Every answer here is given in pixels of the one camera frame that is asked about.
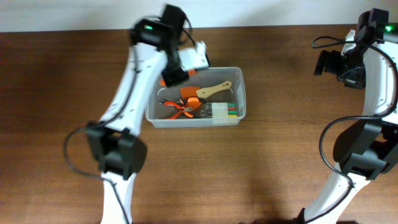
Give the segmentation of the orange perforated strip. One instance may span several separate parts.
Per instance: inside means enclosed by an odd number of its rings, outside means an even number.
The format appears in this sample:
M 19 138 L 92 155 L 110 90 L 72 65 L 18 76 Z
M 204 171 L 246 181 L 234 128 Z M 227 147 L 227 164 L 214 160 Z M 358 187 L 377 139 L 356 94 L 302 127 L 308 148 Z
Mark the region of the orange perforated strip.
M 179 85 L 179 84 L 187 81 L 191 76 L 196 74 L 196 72 L 197 71 L 195 69 L 184 71 L 181 68 L 178 68 L 173 71 L 164 70 L 161 73 L 162 79 L 159 81 L 159 83 L 162 86 L 166 86 L 166 87 Z

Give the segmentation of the orange scraper wooden handle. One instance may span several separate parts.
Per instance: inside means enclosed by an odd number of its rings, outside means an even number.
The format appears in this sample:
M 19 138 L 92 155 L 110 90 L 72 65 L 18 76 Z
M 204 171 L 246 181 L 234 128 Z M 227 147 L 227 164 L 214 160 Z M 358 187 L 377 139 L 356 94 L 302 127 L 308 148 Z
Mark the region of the orange scraper wooden handle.
M 189 98 L 189 97 L 197 97 L 197 98 L 203 98 L 204 100 L 209 98 L 211 95 L 214 95 L 215 93 L 227 90 L 231 88 L 232 86 L 231 81 L 225 81 L 223 83 L 220 83 L 219 85 L 211 86 L 211 87 L 199 87 L 199 86 L 185 86 L 180 89 L 180 94 L 183 98 Z

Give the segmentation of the orange black long-nose pliers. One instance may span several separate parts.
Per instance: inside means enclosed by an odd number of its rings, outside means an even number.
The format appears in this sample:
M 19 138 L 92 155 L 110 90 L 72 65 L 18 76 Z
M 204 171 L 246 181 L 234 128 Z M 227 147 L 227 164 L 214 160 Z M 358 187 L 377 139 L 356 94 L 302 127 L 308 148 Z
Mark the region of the orange black long-nose pliers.
M 162 96 L 160 98 L 164 101 L 171 101 L 173 103 L 176 103 L 179 106 L 191 107 L 193 110 L 198 108 L 201 104 L 206 103 L 206 100 L 204 100 L 203 98 L 197 98 L 197 97 L 183 98 L 180 100 L 172 100 L 172 99 L 165 98 Z

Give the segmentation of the small red-handled pliers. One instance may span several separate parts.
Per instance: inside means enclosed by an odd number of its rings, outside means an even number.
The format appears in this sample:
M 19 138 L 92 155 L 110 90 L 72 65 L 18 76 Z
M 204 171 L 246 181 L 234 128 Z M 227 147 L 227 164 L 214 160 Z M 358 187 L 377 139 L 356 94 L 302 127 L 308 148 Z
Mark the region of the small red-handled pliers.
M 191 107 L 186 107 L 184 104 L 181 104 L 181 103 L 178 104 L 173 101 L 165 101 L 162 104 L 164 106 L 171 106 L 175 110 L 177 110 L 177 112 L 173 116 L 169 117 L 168 119 L 177 119 L 181 114 L 184 114 L 188 118 L 194 118 L 194 115 L 191 114 L 191 111 L 192 111 Z

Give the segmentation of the clear box coloured tubes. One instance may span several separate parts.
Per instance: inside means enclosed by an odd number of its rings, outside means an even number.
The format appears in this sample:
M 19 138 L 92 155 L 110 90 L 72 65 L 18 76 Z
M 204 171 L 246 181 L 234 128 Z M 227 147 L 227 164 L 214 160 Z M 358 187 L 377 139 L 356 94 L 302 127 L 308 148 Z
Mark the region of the clear box coloured tubes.
M 199 113 L 200 118 L 237 118 L 238 109 L 236 103 L 207 103 Z

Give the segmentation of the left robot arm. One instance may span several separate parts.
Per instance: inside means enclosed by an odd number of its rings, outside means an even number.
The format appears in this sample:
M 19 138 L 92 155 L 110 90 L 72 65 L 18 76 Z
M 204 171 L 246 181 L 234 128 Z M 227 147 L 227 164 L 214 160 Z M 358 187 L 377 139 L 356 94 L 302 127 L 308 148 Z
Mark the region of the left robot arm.
M 132 189 L 147 147 L 139 139 L 142 117 L 156 81 L 167 87 L 189 78 L 178 48 L 187 20 L 181 8 L 166 5 L 161 17 L 142 19 L 129 31 L 131 45 L 124 75 L 109 109 L 86 136 L 104 186 L 102 223 L 132 223 Z

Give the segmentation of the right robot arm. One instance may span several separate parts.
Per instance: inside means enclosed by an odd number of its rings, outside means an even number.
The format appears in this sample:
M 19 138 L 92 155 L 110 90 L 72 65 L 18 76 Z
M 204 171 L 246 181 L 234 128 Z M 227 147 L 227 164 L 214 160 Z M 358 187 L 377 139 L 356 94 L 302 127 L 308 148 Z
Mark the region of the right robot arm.
M 389 23 L 388 11 L 373 8 L 362 13 L 355 30 L 344 39 L 333 38 L 342 51 L 327 51 L 321 45 L 314 75 L 335 75 L 346 87 L 365 91 L 361 115 L 330 122 L 352 120 L 333 146 L 334 164 L 319 196 L 301 209 L 294 223 L 339 223 L 339 217 L 354 196 L 380 174 L 397 164 L 397 24 Z

